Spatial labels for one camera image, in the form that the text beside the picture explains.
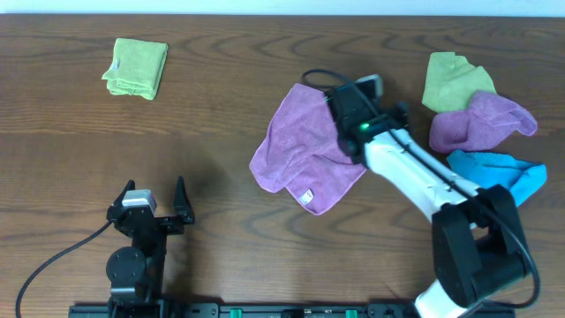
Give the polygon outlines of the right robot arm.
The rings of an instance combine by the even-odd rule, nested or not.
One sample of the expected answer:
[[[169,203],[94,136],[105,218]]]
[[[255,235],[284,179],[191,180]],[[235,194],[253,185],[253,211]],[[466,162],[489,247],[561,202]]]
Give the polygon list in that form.
[[[490,298],[528,276],[529,307],[539,297],[539,272],[510,191],[483,188],[429,155],[411,137],[409,107],[380,108],[375,80],[345,84],[325,93],[340,149],[354,163],[384,177],[432,225],[430,287],[414,302],[420,317],[468,317],[481,307],[504,308]]]

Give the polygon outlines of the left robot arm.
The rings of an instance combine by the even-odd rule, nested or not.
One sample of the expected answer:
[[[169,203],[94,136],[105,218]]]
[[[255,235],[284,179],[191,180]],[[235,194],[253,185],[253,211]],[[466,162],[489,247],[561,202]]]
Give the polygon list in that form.
[[[107,220],[132,240],[116,250],[106,265],[110,299],[120,306],[151,303],[162,296],[167,238],[195,223],[183,177],[177,178],[173,216],[157,216],[153,193],[130,180],[107,210]]]

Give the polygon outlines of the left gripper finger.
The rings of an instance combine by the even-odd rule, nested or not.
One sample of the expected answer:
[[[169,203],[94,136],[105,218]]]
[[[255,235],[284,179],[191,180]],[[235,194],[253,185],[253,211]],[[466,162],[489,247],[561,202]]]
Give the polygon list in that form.
[[[193,217],[192,206],[186,194],[185,181],[182,176],[177,178],[173,208],[178,216]]]
[[[126,186],[124,187],[123,191],[115,199],[115,205],[116,206],[122,206],[123,199],[124,199],[125,195],[127,194],[127,192],[134,190],[134,189],[135,189],[135,182],[132,179],[130,179],[127,182]]]

